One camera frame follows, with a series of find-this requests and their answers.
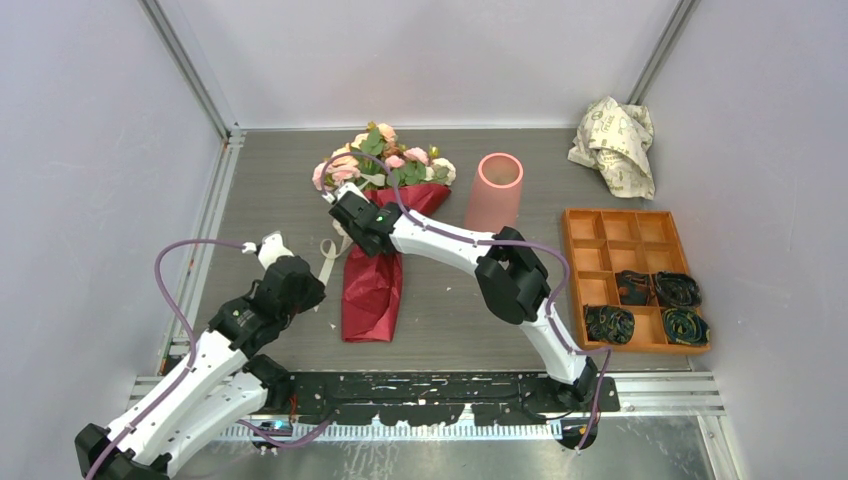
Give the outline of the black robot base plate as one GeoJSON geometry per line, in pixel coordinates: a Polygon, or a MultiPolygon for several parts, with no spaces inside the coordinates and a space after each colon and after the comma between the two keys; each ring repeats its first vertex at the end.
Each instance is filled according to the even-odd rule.
{"type": "Polygon", "coordinates": [[[540,425],[593,407],[619,411],[612,378],[598,391],[599,400],[575,398],[542,372],[294,372],[258,412],[309,424],[418,427],[454,425],[468,410],[476,426],[540,425]]]}

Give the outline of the dark red wrapping paper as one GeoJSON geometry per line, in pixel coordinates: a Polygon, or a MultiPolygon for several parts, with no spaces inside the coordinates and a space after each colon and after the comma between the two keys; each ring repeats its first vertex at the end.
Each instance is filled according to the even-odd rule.
{"type": "MultiPolygon", "coordinates": [[[[404,186],[400,189],[404,205],[431,216],[451,194],[449,187],[437,183],[404,186]]],[[[365,196],[382,207],[395,202],[390,188],[371,190],[365,196]]],[[[342,333],[344,342],[390,342],[394,338],[403,293],[403,264],[400,255],[369,258],[353,247],[344,267],[342,295],[342,333]]]]}

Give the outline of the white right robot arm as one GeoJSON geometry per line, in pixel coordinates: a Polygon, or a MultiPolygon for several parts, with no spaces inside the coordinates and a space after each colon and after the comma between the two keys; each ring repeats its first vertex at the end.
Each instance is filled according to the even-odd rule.
{"type": "Polygon", "coordinates": [[[539,245],[511,227],[499,233],[470,231],[399,203],[380,207],[352,185],[323,197],[330,216],[368,256],[417,255],[473,276],[488,310],[517,326],[534,347],[556,382],[562,407],[577,411],[596,398],[599,369],[578,349],[553,306],[548,271],[536,254],[539,245]]]}

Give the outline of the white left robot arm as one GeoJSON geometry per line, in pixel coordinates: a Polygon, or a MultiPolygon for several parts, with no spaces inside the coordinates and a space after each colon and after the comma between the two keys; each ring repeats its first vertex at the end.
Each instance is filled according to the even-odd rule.
{"type": "Polygon", "coordinates": [[[171,479],[226,428],[265,410],[287,409],[291,374],[262,348],[295,315],[325,297],[299,256],[269,264],[251,290],[226,302],[185,357],[108,426],[85,426],[74,444],[86,479],[171,479]]]}

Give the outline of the cream printed ribbon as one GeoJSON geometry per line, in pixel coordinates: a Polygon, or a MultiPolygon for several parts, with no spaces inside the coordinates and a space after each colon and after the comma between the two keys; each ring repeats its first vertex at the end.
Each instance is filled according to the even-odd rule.
{"type": "Polygon", "coordinates": [[[337,220],[333,220],[331,225],[336,232],[337,239],[325,238],[320,242],[319,246],[324,261],[318,279],[324,286],[328,285],[335,262],[353,245],[353,240],[337,220]]]}

